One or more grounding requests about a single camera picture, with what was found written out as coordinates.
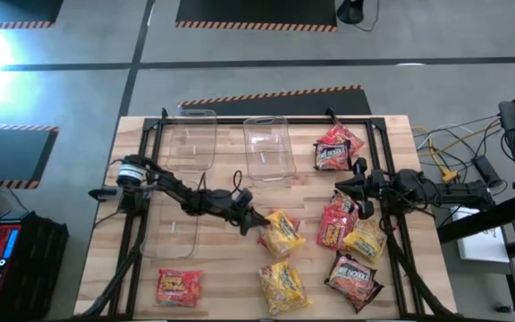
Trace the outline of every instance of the wooden tabletop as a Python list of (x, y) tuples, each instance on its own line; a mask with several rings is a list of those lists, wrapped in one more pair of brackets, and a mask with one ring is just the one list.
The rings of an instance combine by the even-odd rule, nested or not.
[[(396, 169), (418, 170), (409, 119), (405, 115), (385, 116), (389, 140)], [(144, 117), (123, 117), (116, 134), (111, 159), (138, 152)], [(367, 140), (366, 130), (360, 125), (349, 125), (361, 139)], [(170, 153), (172, 126), (165, 126), (163, 145), (158, 163), (165, 165)], [(329, 203), (335, 182), (350, 178), (349, 172), (318, 172), (313, 169), (314, 147), (312, 143), (329, 129), (329, 125), (290, 125), (291, 147), (297, 173), (290, 186), (256, 186), (247, 176), (243, 128), (241, 125), (218, 125), (214, 165), (207, 172), (209, 189), (232, 189), (232, 176), (242, 170), (242, 186), (253, 192), (253, 205), (262, 214), (282, 209), (289, 216), (300, 220), (300, 233), (307, 239), (289, 258), (304, 283), (308, 299), (313, 303), (276, 318), (397, 318), (399, 316), (394, 288), (385, 250), (376, 265), (369, 265), (362, 257), (353, 256), (368, 266), (376, 268), (376, 281), (384, 285), (379, 295), (358, 315), (352, 306), (336, 291), (323, 284), (334, 260), (334, 251), (317, 245), (317, 232), (323, 206)], [(379, 158), (384, 164), (380, 137), (376, 133)], [(360, 152), (369, 166), (371, 156), (368, 146)], [(114, 185), (119, 165), (112, 165), (107, 173), (106, 184)], [(200, 174), (174, 173), (188, 184), (198, 182)], [(271, 257), (267, 249), (257, 244), (258, 233), (250, 230), (240, 236), (239, 228), (228, 225), (223, 219), (202, 216), (197, 219), (186, 216), (176, 202), (162, 193), (155, 193), (150, 208), (147, 240), (144, 246), (135, 318), (270, 318), (264, 294), (258, 280), (258, 269), (279, 261)], [(97, 220), (113, 213), (116, 202), (101, 204)], [(378, 202), (376, 214), (380, 217)], [(413, 212), (407, 216), (410, 240), (417, 271), (443, 305), (456, 311), (452, 289), (443, 260), (443, 253), (436, 235), (435, 222), (427, 215)], [(123, 215), (115, 216), (95, 229), (90, 243), (85, 271), (82, 277), (75, 313), (81, 313), (103, 291), (115, 271), (122, 228)], [(185, 256), (195, 249), (188, 258)], [(158, 269), (203, 270), (202, 293), (195, 309), (161, 308), (156, 306)], [(409, 312), (414, 312), (408, 277), (402, 279)], [(123, 285), (122, 303), (126, 301)]]

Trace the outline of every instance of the snack bag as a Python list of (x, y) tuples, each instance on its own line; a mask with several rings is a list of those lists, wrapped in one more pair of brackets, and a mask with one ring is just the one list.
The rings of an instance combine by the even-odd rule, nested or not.
[[(291, 218), (290, 216), (287, 217), (293, 225), (293, 228), (295, 228), (295, 232), (297, 232), (300, 229), (301, 221), (297, 218)], [(259, 236), (259, 238), (257, 239), (257, 243), (267, 247), (266, 241), (264, 241), (264, 239), (261, 236)]]
[(305, 242), (291, 224), (290, 219), (281, 210), (275, 211), (266, 218), (270, 224), (261, 226), (259, 234), (266, 242), (272, 256), (282, 258)]
[(159, 269), (156, 304), (159, 306), (183, 306), (194, 308), (200, 296), (202, 271), (182, 272)]
[(335, 144), (343, 143), (344, 141), (350, 142), (350, 155), (353, 156), (365, 145), (365, 141), (358, 138), (353, 132), (347, 129), (343, 124), (336, 123), (335, 126), (329, 130), (325, 136), (317, 140), (319, 143)]
[(315, 145), (315, 166), (316, 170), (325, 171), (346, 171), (353, 165), (350, 162), (350, 142)]
[(351, 255), (337, 251), (337, 258), (325, 284), (343, 294), (359, 312), (381, 292), (383, 286), (374, 280), (376, 270), (359, 263)]
[(297, 269), (290, 268), (287, 260), (262, 267), (257, 273), (270, 314), (280, 315), (310, 304)]
[(359, 220), (353, 231), (345, 236), (343, 241), (345, 245), (365, 256), (372, 264), (376, 264), (383, 253), (386, 234), (377, 221)]
[(332, 250), (346, 250), (343, 238), (350, 233), (358, 219), (357, 214), (349, 214), (325, 206), (317, 243)]
[(357, 206), (355, 201), (353, 201), (353, 199), (348, 195), (338, 190), (334, 191), (334, 195), (331, 198), (331, 208), (346, 213), (355, 212), (356, 216), (359, 216), (359, 206)]

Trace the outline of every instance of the orange and black tape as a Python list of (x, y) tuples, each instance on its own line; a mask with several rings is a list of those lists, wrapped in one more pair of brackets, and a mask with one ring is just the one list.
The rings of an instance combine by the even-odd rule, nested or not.
[(51, 21), (17, 21), (17, 22), (0, 22), (0, 30), (10, 29), (42, 29), (51, 28), (55, 24)]
[(192, 106), (192, 105), (198, 105), (198, 104), (222, 103), (222, 102), (256, 99), (256, 98), (288, 97), (288, 96), (295, 96), (295, 95), (307, 95), (307, 94), (327, 93), (327, 92), (342, 91), (342, 90), (358, 90), (358, 89), (361, 89), (360, 85), (350, 85), (350, 86), (336, 86), (336, 87), (324, 88), (324, 89), (303, 89), (303, 90), (290, 90), (290, 91), (266, 93), (266, 94), (241, 95), (241, 96), (237, 96), (237, 97), (194, 99), (194, 100), (182, 101), (182, 102), (178, 103), (178, 106)]
[(0, 180), (0, 188), (9, 189), (36, 189), (39, 181), (36, 180)]
[(0, 130), (59, 131), (58, 126), (0, 124)]
[(297, 24), (297, 23), (266, 23), (266, 22), (219, 22), (219, 21), (178, 21), (176, 28), (201, 29), (232, 29), (232, 30), (279, 30), (279, 31), (317, 31), (336, 32), (337, 26)]

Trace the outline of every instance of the concrete floor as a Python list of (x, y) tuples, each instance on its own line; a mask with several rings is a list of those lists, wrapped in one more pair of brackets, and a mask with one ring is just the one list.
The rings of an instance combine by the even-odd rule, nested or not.
[[(17, 191), (28, 208), (67, 223), (71, 232), (49, 318), (72, 314), (97, 209), (87, 191), (103, 181), (129, 78), (128, 66), (93, 69), (132, 61), (147, 2), (65, 0), (52, 29), (0, 30), (0, 67), (29, 64), (35, 70), (0, 72), (0, 123), (61, 127), (42, 184)], [(515, 56), (515, 1), (381, 0), (375, 31), (340, 26), (336, 34), (180, 30), (173, 27), (178, 3), (156, 1), (147, 14), (142, 62)], [(376, 3), (366, 3), (369, 23)], [(53, 65), (34, 66), (39, 64)], [(81, 64), (81, 70), (57, 71), (70, 64)], [(432, 129), (497, 114), (498, 102), (515, 98), (515, 64), (140, 70), (128, 115), (158, 115), (161, 107), (173, 112), (185, 99), (349, 84), (363, 86), (373, 114), (407, 114), (413, 125)], [(448, 141), (437, 139), (439, 146)], [(498, 143), (489, 140), (487, 155), (500, 176), (513, 182), (515, 170)], [(470, 159), (461, 147), (454, 153)], [(424, 169), (439, 180), (435, 168)], [(476, 178), (470, 169), (469, 179)], [(508, 189), (496, 200), (514, 195)], [(515, 320), (492, 312), (496, 302), (510, 302), (503, 276), (471, 274), (469, 263), (444, 255), (460, 313)]]

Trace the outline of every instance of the transparent plastic bin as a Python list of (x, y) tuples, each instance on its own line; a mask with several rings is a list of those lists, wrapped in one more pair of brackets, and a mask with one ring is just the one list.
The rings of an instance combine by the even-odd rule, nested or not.
[[(197, 189), (198, 184), (184, 181)], [(150, 210), (140, 252), (146, 258), (188, 258), (194, 254), (200, 216), (188, 216), (180, 204), (160, 191), (151, 192)]]
[(287, 119), (267, 116), (243, 123), (248, 176), (259, 185), (284, 182), (295, 175)]
[(211, 110), (181, 110), (174, 119), (166, 167), (200, 173), (214, 163), (217, 120)]

